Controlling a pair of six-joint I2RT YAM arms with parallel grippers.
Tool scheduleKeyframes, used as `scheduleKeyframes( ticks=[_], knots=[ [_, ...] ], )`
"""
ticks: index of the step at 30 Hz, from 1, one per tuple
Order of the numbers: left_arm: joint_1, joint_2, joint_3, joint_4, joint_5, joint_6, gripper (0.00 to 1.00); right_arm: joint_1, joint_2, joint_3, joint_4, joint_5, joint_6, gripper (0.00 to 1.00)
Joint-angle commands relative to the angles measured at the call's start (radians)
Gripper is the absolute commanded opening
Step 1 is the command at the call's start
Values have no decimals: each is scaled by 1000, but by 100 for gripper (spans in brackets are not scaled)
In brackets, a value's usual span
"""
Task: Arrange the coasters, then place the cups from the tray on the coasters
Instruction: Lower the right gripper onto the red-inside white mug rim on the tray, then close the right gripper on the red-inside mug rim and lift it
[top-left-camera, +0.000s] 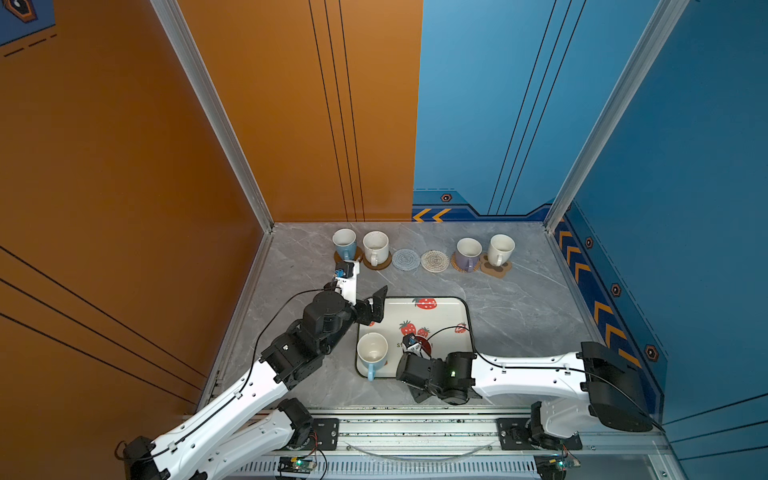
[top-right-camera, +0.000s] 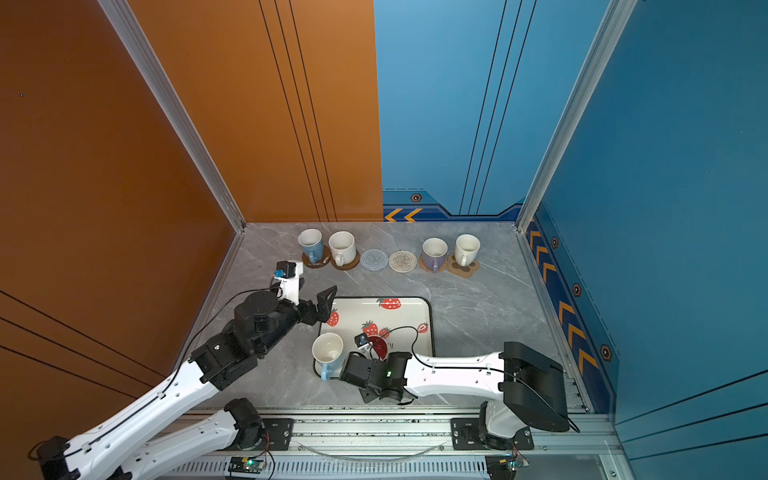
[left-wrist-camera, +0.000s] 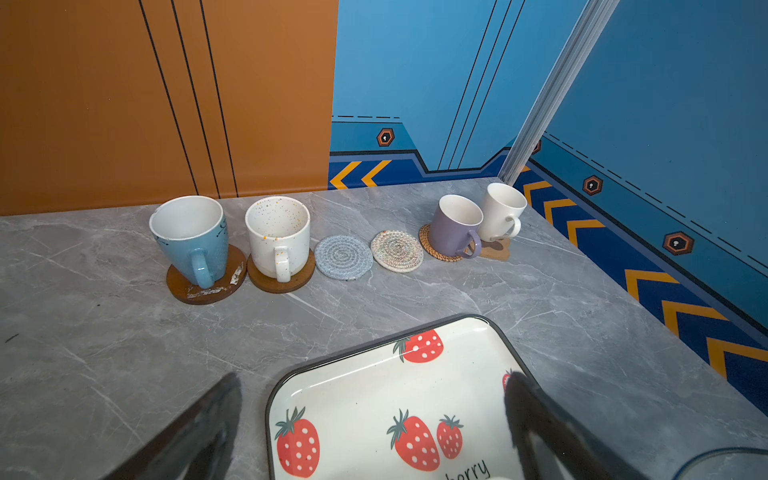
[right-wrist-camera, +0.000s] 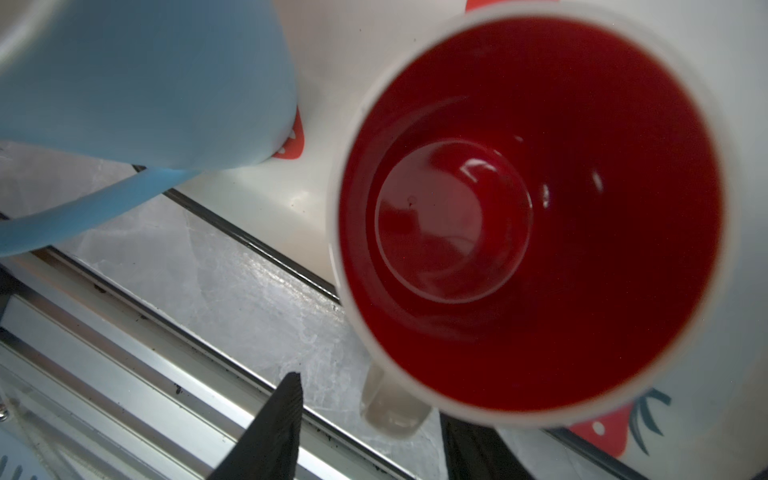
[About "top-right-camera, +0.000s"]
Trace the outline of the red interior mug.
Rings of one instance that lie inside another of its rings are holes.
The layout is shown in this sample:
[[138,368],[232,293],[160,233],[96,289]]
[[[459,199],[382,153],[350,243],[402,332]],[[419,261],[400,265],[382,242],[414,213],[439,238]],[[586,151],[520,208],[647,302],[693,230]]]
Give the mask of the red interior mug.
[[378,336],[369,336],[368,345],[372,352],[372,356],[378,360],[386,360],[389,352],[387,342]]

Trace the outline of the light blue mug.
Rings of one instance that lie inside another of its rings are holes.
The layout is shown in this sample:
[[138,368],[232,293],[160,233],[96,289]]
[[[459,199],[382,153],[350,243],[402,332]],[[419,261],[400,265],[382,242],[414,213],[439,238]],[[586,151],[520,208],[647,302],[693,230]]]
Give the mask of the light blue mug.
[[328,381],[343,364],[343,339],[332,332],[321,334],[314,340],[311,352],[314,360],[320,365],[321,380]]

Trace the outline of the dark brown wooden round coaster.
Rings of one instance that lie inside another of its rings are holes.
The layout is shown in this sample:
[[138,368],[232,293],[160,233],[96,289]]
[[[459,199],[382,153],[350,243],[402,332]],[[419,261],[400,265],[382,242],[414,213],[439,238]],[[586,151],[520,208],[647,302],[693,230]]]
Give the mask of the dark brown wooden round coaster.
[[332,254],[330,249],[327,247],[324,248],[322,257],[318,259],[316,262],[312,262],[306,253],[302,254],[302,263],[306,268],[309,268],[309,269],[323,268],[324,266],[329,264],[331,259],[332,259]]

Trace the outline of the light brown wooden round coaster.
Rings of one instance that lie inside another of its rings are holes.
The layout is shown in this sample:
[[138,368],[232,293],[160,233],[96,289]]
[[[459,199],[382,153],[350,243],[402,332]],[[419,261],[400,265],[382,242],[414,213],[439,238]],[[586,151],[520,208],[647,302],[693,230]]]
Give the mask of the light brown wooden round coaster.
[[353,259],[351,262],[349,262],[349,263],[346,263],[346,264],[344,264],[344,265],[341,265],[341,264],[339,264],[339,263],[337,262],[337,259],[339,259],[339,260],[342,260],[342,257],[339,257],[339,258],[337,258],[337,257],[332,257],[332,258],[331,258],[331,265],[332,265],[332,266],[333,266],[335,269],[337,269],[337,270],[348,271],[348,270],[351,270],[351,269],[353,269],[353,268],[355,268],[356,266],[358,266],[358,265],[359,265],[359,263],[360,263],[360,257],[361,257],[361,254],[360,254],[360,252],[359,252],[359,251],[357,251],[357,252],[356,252],[356,254],[355,254],[355,257],[354,257],[354,259]]

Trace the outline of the white speckled mug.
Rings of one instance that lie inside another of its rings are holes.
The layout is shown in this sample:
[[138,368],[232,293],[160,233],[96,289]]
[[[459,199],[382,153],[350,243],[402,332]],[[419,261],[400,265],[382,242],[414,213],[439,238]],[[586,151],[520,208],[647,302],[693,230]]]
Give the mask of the white speckled mug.
[[337,259],[337,262],[341,265],[351,262],[357,252],[355,237],[348,231],[333,233],[328,240],[328,245],[332,257],[342,257],[342,260]]

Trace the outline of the grey woven rope coaster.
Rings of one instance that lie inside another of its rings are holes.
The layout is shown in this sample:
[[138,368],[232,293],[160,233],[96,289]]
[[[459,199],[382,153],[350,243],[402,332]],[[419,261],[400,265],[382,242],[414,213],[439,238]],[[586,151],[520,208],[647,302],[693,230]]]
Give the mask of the grey woven rope coaster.
[[389,256],[380,249],[365,250],[360,256],[360,265],[367,271],[381,271],[389,264]]

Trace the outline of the multicolour woven rope coaster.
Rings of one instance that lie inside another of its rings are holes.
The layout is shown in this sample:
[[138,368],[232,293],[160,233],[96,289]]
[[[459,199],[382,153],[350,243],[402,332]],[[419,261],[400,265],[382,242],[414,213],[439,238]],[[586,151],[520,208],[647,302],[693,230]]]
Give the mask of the multicolour woven rope coaster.
[[388,259],[389,267],[400,274],[413,271],[418,264],[416,255],[407,250],[398,250],[391,254]]

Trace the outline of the woven rattan round coaster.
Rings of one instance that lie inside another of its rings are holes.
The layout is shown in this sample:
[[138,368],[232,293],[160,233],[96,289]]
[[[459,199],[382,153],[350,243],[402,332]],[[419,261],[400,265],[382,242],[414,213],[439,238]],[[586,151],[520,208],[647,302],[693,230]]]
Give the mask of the woven rattan round coaster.
[[419,259],[419,267],[424,270],[427,273],[435,274],[439,272],[443,272],[448,266],[447,261],[443,261],[438,265],[437,268],[433,268],[431,265],[427,265],[423,258]]

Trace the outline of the purple handled mug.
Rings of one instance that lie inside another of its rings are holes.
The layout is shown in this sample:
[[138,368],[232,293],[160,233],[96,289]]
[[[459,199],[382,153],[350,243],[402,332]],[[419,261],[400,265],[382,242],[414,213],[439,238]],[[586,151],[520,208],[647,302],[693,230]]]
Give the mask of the purple handled mug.
[[446,261],[447,253],[447,243],[440,238],[433,237],[423,242],[420,258],[423,258],[427,265],[437,268],[440,263]]

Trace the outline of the paw shaped wooden coaster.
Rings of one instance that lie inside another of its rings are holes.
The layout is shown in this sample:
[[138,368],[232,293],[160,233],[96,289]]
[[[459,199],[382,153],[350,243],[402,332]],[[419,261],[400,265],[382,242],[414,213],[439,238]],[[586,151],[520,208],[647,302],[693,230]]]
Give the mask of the paw shaped wooden coaster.
[[479,261],[475,260],[467,266],[462,266],[456,261],[454,255],[450,256],[450,259],[447,265],[447,270],[450,273],[465,279],[471,278],[479,268],[480,268]]

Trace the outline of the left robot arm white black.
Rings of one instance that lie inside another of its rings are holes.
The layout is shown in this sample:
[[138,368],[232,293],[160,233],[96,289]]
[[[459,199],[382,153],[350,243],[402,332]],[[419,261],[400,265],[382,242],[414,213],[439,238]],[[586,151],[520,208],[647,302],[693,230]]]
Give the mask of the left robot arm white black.
[[283,280],[247,292],[222,331],[167,379],[91,430],[41,442],[30,450],[29,460],[39,464],[46,479],[155,479],[207,452],[257,443],[263,423],[244,399],[192,427],[155,436],[255,369],[295,325],[329,320],[337,287],[309,301],[300,299],[300,286]]

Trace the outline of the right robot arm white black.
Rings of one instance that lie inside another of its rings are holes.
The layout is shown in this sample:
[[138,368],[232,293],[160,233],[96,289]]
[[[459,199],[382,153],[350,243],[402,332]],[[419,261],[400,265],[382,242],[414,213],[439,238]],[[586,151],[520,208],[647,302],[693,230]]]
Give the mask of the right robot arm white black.
[[385,359],[371,359],[351,353],[339,379],[357,387],[366,403],[401,403],[443,394],[481,398],[471,446],[531,450],[532,429],[554,433],[577,429],[568,416],[563,367],[520,342],[472,357],[392,352]]

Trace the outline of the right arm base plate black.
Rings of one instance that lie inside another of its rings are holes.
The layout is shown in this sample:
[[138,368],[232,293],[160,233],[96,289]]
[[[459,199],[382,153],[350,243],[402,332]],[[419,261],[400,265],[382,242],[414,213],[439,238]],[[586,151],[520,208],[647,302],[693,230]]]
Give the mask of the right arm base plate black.
[[455,450],[530,451],[535,448],[529,427],[521,428],[511,438],[502,438],[488,433],[479,418],[453,418],[450,426]]

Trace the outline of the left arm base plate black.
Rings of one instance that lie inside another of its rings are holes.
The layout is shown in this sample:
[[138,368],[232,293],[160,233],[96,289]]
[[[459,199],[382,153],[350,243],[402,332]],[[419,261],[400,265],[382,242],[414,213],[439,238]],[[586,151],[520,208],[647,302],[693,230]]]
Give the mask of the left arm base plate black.
[[295,420],[287,417],[266,418],[262,421],[261,435],[253,449],[257,452],[288,451],[293,436]]

